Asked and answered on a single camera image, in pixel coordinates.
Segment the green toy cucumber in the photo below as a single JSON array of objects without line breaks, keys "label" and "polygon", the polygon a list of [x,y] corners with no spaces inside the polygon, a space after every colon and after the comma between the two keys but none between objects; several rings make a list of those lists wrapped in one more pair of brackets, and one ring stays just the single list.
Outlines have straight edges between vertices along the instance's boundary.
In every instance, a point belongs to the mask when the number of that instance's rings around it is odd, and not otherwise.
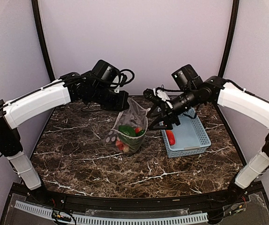
[{"label": "green toy cucumber", "polygon": [[118,130],[124,135],[130,137],[139,137],[145,133],[145,129],[143,129],[142,127],[132,127],[129,125],[120,125],[118,127]]}]

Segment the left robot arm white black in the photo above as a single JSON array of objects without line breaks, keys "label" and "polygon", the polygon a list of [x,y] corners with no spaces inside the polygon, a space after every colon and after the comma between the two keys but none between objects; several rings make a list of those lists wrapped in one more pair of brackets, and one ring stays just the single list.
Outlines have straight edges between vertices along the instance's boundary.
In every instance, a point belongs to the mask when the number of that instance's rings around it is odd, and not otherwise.
[{"label": "left robot arm white black", "polygon": [[0,100],[0,158],[8,159],[40,204],[47,204],[51,195],[42,187],[39,174],[26,156],[17,128],[52,108],[78,100],[121,112],[129,108],[128,93],[119,90],[125,84],[127,76],[121,71],[107,71],[103,75],[93,71],[82,75],[72,72],[14,100]]}]

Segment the clear dotted zip top bag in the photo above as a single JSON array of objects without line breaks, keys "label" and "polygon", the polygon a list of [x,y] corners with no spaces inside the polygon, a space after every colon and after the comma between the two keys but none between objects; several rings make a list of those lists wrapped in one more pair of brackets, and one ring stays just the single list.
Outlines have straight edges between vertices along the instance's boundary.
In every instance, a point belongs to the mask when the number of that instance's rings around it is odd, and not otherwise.
[{"label": "clear dotted zip top bag", "polygon": [[143,108],[132,98],[127,102],[129,108],[118,114],[114,126],[103,138],[103,144],[124,154],[134,154],[143,143],[150,109]]}]

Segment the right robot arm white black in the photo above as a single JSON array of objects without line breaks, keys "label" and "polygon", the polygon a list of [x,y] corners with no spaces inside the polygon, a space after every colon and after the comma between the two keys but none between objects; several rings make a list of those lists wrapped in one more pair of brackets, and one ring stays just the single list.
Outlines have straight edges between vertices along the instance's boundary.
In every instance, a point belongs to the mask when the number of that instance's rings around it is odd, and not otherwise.
[{"label": "right robot arm white black", "polygon": [[[199,76],[189,78],[179,89],[181,94],[170,100],[161,87],[146,89],[143,96],[153,103],[149,116],[155,120],[149,130],[171,130],[179,125],[178,116],[194,106],[212,103],[233,109],[265,126],[269,130],[269,101],[259,97],[235,82],[218,76],[203,81]],[[233,177],[224,192],[224,201],[236,202],[261,174],[269,169],[269,133],[259,152]]]}]

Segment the red toy berry bunch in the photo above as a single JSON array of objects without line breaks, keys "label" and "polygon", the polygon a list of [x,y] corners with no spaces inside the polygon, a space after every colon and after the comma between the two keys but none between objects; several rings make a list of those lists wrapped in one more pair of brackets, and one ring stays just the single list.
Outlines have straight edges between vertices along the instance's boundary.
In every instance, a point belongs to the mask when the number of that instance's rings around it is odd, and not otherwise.
[{"label": "red toy berry bunch", "polygon": [[116,132],[116,134],[118,135],[118,138],[120,139],[120,141],[123,144],[122,151],[124,153],[127,153],[127,154],[133,154],[133,153],[136,153],[138,151],[138,149],[142,145],[144,135],[146,133],[145,132],[142,136],[139,136],[139,137],[130,137],[130,136],[127,136],[127,135],[124,135],[123,133],[121,133],[118,130],[118,128],[114,128],[113,131]]}]

